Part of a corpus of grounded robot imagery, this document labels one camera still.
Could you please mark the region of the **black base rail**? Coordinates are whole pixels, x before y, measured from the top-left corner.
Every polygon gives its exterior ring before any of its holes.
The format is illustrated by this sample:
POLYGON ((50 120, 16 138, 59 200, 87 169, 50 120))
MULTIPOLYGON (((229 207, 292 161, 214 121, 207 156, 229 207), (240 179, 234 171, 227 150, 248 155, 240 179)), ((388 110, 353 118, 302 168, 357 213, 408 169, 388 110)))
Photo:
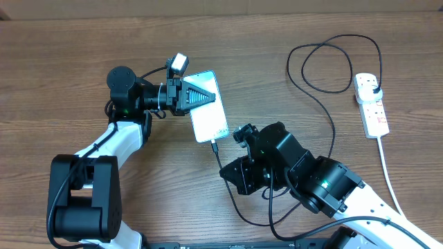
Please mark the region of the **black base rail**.
POLYGON ((261 241, 237 243, 149 243, 142 235, 142 249, 364 249, 377 248, 350 228, 340 227, 330 238, 305 238, 297 241, 261 241))

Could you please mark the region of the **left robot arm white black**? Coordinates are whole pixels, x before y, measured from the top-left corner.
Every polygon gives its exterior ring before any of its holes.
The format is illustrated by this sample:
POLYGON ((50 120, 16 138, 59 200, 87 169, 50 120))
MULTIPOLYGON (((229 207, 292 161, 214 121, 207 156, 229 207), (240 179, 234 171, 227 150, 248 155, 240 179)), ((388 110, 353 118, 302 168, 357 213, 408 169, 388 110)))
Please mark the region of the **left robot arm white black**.
POLYGON ((183 70, 163 70, 167 82, 153 85, 126 66, 111 69, 106 132, 76 154, 52 160, 46 233, 54 247, 62 247, 56 241, 62 238, 70 248, 148 248, 145 235, 123 222, 119 169, 148 141, 153 116, 163 119, 165 110, 184 116, 217 99, 185 81, 183 70))

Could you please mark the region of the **white charger plug adapter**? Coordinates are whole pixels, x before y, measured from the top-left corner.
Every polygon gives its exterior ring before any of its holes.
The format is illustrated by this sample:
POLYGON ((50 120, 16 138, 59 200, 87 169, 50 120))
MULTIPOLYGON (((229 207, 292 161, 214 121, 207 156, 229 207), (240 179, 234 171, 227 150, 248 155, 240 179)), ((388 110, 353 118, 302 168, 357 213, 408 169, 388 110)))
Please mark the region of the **white charger plug adapter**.
POLYGON ((381 89, 372 87, 363 87, 356 89, 356 101, 359 104, 368 104, 381 100, 383 97, 383 91, 381 89))

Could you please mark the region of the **white power strip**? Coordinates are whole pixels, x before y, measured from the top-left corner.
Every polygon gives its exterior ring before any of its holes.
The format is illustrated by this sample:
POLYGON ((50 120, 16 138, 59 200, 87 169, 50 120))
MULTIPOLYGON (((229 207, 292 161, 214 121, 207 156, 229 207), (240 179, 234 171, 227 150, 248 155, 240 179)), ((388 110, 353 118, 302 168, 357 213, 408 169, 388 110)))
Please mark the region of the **white power strip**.
MULTIPOLYGON (((357 88, 367 86, 373 89, 378 88, 379 85, 375 75, 358 73, 354 76, 355 96, 357 88)), ((366 138, 381 138, 390 132, 382 100, 368 104, 359 104, 359 111, 366 138)))

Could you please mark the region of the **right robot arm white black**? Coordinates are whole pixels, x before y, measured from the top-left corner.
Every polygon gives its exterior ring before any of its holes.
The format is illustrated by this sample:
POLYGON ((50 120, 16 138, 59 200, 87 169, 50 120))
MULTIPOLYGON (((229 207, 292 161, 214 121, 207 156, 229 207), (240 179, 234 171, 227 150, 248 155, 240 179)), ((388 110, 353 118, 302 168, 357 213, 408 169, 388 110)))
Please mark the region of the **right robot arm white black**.
POLYGON ((299 234, 304 239, 335 225, 346 225, 378 248, 441 248, 442 244, 406 217, 394 211, 356 173, 343 163, 324 156, 314 157, 276 122, 258 130, 251 124, 237 129, 236 143, 248 150, 223 167, 220 176, 249 195, 268 187, 284 187, 306 209, 322 212, 331 224, 299 234))

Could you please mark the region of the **Samsung Galaxy smartphone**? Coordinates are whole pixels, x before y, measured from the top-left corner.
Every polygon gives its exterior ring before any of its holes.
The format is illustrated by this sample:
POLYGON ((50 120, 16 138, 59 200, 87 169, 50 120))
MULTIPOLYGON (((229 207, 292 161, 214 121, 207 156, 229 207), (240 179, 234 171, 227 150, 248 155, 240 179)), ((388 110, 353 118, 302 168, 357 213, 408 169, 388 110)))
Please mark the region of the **Samsung Galaxy smartphone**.
POLYGON ((215 101, 190 111, 192 127, 197 142, 208 142, 224 138, 229 134, 222 98, 214 71, 187 75, 184 81, 215 94, 215 101))

